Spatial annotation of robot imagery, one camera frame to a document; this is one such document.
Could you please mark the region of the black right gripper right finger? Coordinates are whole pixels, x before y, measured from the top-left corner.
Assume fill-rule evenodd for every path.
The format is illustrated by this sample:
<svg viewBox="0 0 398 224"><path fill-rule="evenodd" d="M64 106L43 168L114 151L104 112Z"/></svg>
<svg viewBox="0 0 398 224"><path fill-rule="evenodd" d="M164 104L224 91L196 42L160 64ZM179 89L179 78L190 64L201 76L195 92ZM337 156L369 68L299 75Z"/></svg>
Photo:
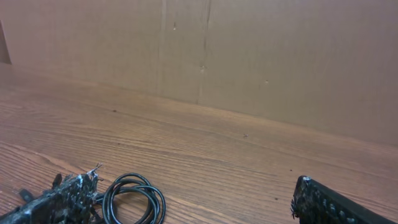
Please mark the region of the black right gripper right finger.
<svg viewBox="0 0 398 224"><path fill-rule="evenodd" d="M395 224L306 175L297 179L290 209L300 224Z"/></svg>

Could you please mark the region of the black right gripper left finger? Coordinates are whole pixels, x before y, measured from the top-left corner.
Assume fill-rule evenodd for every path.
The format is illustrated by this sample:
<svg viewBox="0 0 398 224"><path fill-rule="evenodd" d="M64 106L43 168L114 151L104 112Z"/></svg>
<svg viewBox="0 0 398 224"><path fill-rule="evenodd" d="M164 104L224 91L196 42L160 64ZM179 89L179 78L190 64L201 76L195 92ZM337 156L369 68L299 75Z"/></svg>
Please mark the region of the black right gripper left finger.
<svg viewBox="0 0 398 224"><path fill-rule="evenodd" d="M96 170L63 177L57 174L52 188L35 197L27 189L19 191L25 204L1 215L1 224L102 223L95 210L99 181Z"/></svg>

